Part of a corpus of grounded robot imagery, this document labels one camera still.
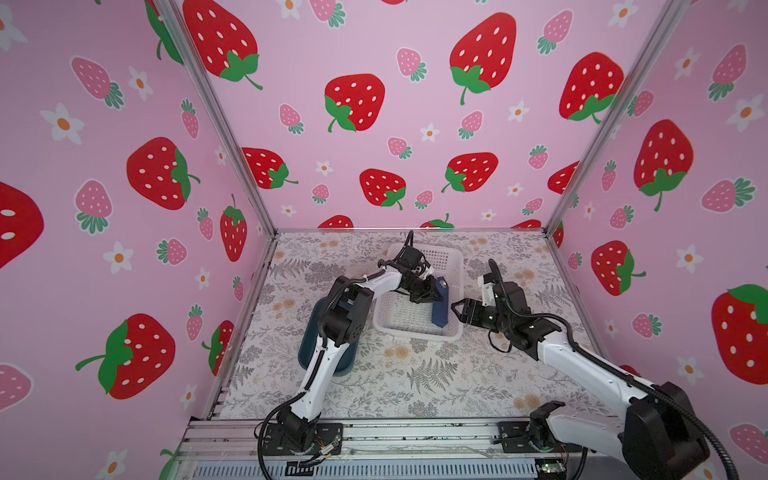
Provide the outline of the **dark blue paper napkin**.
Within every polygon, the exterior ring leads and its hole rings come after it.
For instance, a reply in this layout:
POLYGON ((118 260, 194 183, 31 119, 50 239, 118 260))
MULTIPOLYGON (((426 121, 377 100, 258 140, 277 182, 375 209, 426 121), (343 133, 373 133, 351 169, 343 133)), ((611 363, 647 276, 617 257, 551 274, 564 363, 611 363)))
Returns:
POLYGON ((434 287, 431 322, 439 328, 444 328, 449 322, 449 285, 443 277, 437 277, 434 287))

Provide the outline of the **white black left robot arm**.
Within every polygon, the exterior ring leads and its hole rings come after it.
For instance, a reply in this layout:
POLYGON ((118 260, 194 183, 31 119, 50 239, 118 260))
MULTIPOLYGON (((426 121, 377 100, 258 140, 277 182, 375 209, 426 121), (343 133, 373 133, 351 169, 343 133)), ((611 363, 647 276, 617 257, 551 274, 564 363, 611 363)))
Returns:
POLYGON ((317 336, 298 393, 270 411, 257 434, 257 453, 286 446, 304 453, 313 448, 326 393, 343 355, 359 340, 373 303, 390 292, 416 305, 432 307, 434 318, 446 320, 449 286, 437 277, 424 254, 406 243, 391 260, 360 278, 338 277, 319 310, 317 336))

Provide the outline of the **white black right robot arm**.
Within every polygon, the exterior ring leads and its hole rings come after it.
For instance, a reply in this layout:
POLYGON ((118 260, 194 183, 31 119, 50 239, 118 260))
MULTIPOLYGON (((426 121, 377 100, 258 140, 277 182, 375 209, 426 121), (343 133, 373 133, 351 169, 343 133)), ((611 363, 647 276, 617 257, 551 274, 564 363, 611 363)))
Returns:
POLYGON ((634 376, 584 349, 572 325, 552 313, 534 313, 513 282, 484 277, 482 297, 451 305, 464 324, 501 333, 519 350, 568 376, 609 408, 586 418, 551 402, 532 416, 546 441, 575 444, 623 461, 640 479, 682 479, 717 455, 729 479, 739 476, 723 442, 694 413, 677 385, 634 376))

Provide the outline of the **white perforated plastic basket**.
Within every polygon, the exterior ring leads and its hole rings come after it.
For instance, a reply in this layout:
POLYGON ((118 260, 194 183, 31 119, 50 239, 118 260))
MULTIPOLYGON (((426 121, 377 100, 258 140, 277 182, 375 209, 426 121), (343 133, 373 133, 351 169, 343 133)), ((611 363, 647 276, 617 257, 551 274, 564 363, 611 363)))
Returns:
MULTIPOLYGON (((436 277, 443 277, 449 285, 449 302, 464 298, 464 258, 454 248, 415 243, 434 269, 436 277)), ((373 326, 382 333, 426 341, 455 342, 463 334, 463 324, 450 310, 449 322, 444 328, 432 324, 432 303, 415 304, 407 296, 388 292, 373 306, 373 326)))

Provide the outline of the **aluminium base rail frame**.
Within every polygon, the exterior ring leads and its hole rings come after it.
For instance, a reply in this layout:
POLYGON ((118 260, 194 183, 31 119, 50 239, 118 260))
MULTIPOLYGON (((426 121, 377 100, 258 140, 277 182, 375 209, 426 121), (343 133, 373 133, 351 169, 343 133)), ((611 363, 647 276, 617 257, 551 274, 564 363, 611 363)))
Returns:
POLYGON ((193 421, 166 479, 631 479, 622 462, 567 443, 539 452, 517 418, 343 419, 328 459, 260 455, 260 423, 193 421))

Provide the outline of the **aluminium corner post left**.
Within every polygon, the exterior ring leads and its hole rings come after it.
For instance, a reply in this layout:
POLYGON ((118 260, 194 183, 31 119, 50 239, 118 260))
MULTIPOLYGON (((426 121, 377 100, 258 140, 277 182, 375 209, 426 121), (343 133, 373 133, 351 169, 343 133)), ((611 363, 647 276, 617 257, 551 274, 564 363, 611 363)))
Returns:
POLYGON ((229 157, 230 164, 249 198, 266 235, 273 240, 277 236, 278 230, 259 194, 256 180, 254 179, 247 160, 242 153, 241 147, 235 138, 234 132, 226 118, 226 114, 222 109, 217 94, 208 80, 208 72, 198 57, 198 52, 194 46, 189 30, 184 24, 181 7, 176 1, 168 0, 160 0, 157 1, 156 4, 161 15, 164 17, 166 28, 184 61, 185 68, 197 89, 204 108, 221 141, 221 145, 229 157))

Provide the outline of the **aluminium corner post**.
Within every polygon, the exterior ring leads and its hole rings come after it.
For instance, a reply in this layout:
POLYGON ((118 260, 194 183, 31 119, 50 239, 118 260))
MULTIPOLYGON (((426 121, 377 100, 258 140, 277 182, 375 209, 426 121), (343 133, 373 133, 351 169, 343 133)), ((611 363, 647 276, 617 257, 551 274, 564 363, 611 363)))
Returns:
POLYGON ((552 240, 556 227, 564 220, 567 211, 573 203, 583 184, 588 180, 595 164, 600 159, 604 149, 611 141, 614 129, 621 124, 625 117, 625 109, 635 92, 643 85, 651 73, 660 54, 675 32, 680 21, 689 8, 690 2, 684 0, 667 1, 660 11, 659 17, 650 30, 642 48, 638 52, 631 69, 625 75, 625 81, 616 99, 609 107, 608 113, 597 128, 593 138, 580 159, 565 194, 554 210, 549 223, 543 229, 545 238, 552 240))
POLYGON ((247 160, 242 153, 241 147, 235 138, 234 132, 226 118, 226 114, 222 109, 217 94, 208 80, 208 72, 198 57, 198 52, 194 46, 189 30, 184 24, 181 7, 176 1, 168 0, 160 0, 157 1, 156 4, 161 15, 164 17, 166 28, 184 61, 185 68, 197 89, 204 108, 221 141, 221 145, 229 157, 230 164, 249 198, 266 235, 273 240, 277 236, 278 230, 259 194, 256 180, 254 179, 247 160))

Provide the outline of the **aluminium corner post right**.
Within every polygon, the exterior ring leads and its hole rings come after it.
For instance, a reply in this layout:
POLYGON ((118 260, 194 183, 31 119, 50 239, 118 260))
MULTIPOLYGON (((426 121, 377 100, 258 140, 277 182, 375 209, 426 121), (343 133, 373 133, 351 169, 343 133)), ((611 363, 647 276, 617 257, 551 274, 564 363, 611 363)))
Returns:
POLYGON ((588 180, 595 164, 600 159, 604 149, 611 141, 614 129, 621 124, 625 117, 625 109, 635 92, 643 85, 651 73, 660 54, 675 32, 680 21, 689 8, 690 2, 684 0, 667 1, 660 11, 659 17, 650 30, 642 48, 638 52, 631 69, 625 75, 625 81, 616 99, 609 107, 608 113, 597 128, 593 138, 580 159, 565 194, 554 210, 549 223, 543 229, 545 238, 552 240, 556 227, 564 220, 567 211, 573 203, 583 184, 588 180))

